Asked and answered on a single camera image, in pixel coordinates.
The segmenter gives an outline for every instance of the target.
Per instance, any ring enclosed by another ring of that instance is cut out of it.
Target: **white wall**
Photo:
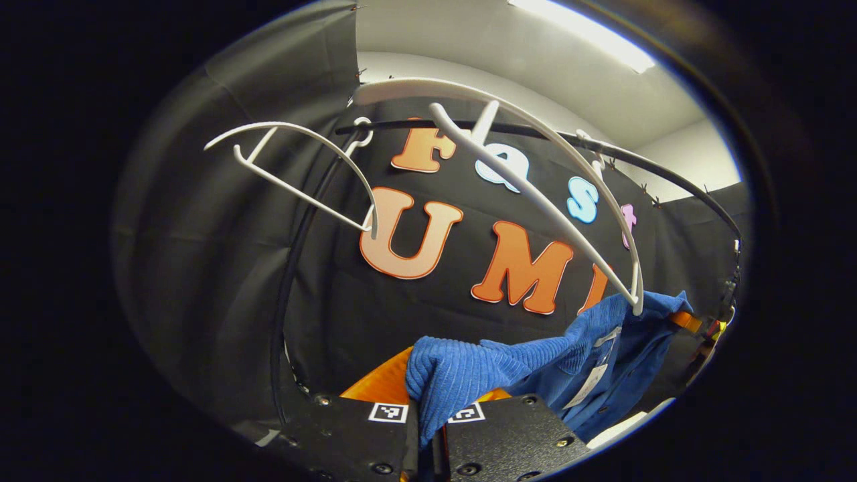
[[[437,58],[377,51],[358,51],[357,66],[360,70],[366,69],[360,74],[362,82],[384,81],[392,75],[394,78],[428,77],[466,84],[512,102],[539,117],[554,130],[573,133],[576,129],[582,129],[599,141],[613,143],[597,127],[562,105],[516,82],[484,70]]]
[[[657,141],[633,149],[633,152],[679,174],[699,188],[718,190],[741,181],[738,166],[726,143],[708,120],[676,130]],[[616,161],[616,167],[661,202],[689,197],[682,188],[635,166]]]

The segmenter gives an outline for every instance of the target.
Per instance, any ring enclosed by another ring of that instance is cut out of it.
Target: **clothing tag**
[[[574,395],[571,401],[569,401],[562,409],[574,407],[579,404],[581,401],[586,399],[586,395],[588,395],[592,389],[601,381],[601,378],[604,376],[604,372],[607,371],[607,367],[609,366],[610,353],[613,351],[613,346],[616,343],[616,337],[621,333],[622,327],[616,327],[613,331],[610,332],[607,336],[599,338],[596,340],[593,348],[598,348],[602,345],[606,345],[605,348],[601,350],[601,353],[598,356],[598,362],[596,367],[592,369],[590,375],[586,377],[586,381],[584,382],[584,386],[580,387],[577,395]]]

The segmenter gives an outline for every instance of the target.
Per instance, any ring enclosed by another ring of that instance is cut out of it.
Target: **letter cutout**
[[[375,206],[378,209],[378,237],[368,232],[360,236],[360,252],[372,268],[402,280],[415,280],[434,271],[452,225],[464,218],[464,212],[443,202],[426,202],[428,227],[423,244],[416,255],[404,258],[393,252],[390,243],[399,223],[399,217],[414,205],[414,198],[400,190],[376,187]]]
[[[503,164],[507,165],[521,178],[527,179],[527,172],[530,170],[530,160],[527,159],[526,154],[512,146],[507,146],[506,144],[493,143],[488,144],[485,148],[493,155],[503,159]],[[476,173],[479,174],[480,178],[485,179],[490,183],[505,184],[506,188],[511,192],[519,194],[521,192],[509,184],[509,182],[501,177],[500,174],[494,172],[494,169],[491,169],[480,160],[476,161]]]
[[[634,226],[637,225],[637,216],[634,215],[634,206],[630,204],[623,204],[621,207],[622,217],[625,218],[625,222],[628,224],[628,231],[633,231]],[[625,237],[625,233],[622,233],[622,243],[625,244],[626,250],[631,250],[631,246],[628,245],[628,238]]]
[[[419,117],[408,117],[417,120]],[[417,172],[438,172],[440,162],[432,159],[434,150],[439,151],[441,159],[449,159],[455,154],[455,142],[446,136],[438,137],[440,129],[411,129],[405,148],[401,154],[393,156],[390,164],[398,169]]]
[[[581,177],[568,179],[568,213],[581,222],[590,224],[598,214],[598,189]]]
[[[584,305],[578,310],[578,315],[598,304],[604,298],[604,290],[607,289],[607,275],[596,265],[592,263],[592,285],[590,293],[586,296]]]
[[[508,221],[494,223],[497,247],[488,272],[482,283],[470,289],[473,298],[489,303],[503,299],[500,285],[506,278],[509,304],[514,306],[533,288],[533,293],[524,300],[524,309],[541,315],[550,315],[556,309],[554,299],[560,288],[562,274],[574,252],[567,244],[554,241],[534,261],[530,259],[530,240],[527,231]]]

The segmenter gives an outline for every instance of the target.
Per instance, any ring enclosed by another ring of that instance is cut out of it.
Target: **ceiling light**
[[[548,0],[507,0],[510,5],[538,14],[559,23],[568,30],[597,45],[634,72],[642,74],[655,66],[655,61],[644,51],[603,25]]]

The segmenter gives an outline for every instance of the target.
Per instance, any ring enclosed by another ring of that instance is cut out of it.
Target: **white ceiling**
[[[702,120],[662,67],[637,74],[506,0],[359,0],[357,49],[439,58],[514,81],[634,149]]]

